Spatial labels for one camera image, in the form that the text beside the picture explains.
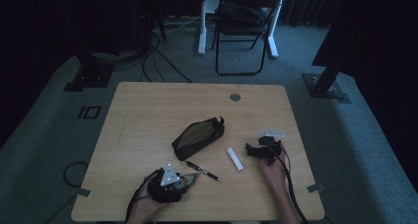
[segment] pen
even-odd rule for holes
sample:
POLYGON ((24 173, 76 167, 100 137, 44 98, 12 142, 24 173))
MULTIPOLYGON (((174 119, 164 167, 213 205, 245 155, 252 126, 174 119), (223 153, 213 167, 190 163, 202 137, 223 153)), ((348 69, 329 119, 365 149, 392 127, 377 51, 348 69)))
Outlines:
POLYGON ((195 164, 193 164, 193 163, 191 163, 189 161, 185 161, 185 163, 187 164, 188 167, 190 167, 190 168, 192 168, 192 169, 194 169, 196 171, 202 172, 203 174, 205 174, 206 176, 212 178, 215 181, 218 181, 218 182, 221 182, 222 181, 219 177, 213 175, 212 173, 210 173, 210 172, 208 172, 208 171, 206 171, 204 169, 201 169, 200 167, 198 167, 197 165, 195 165, 195 164))

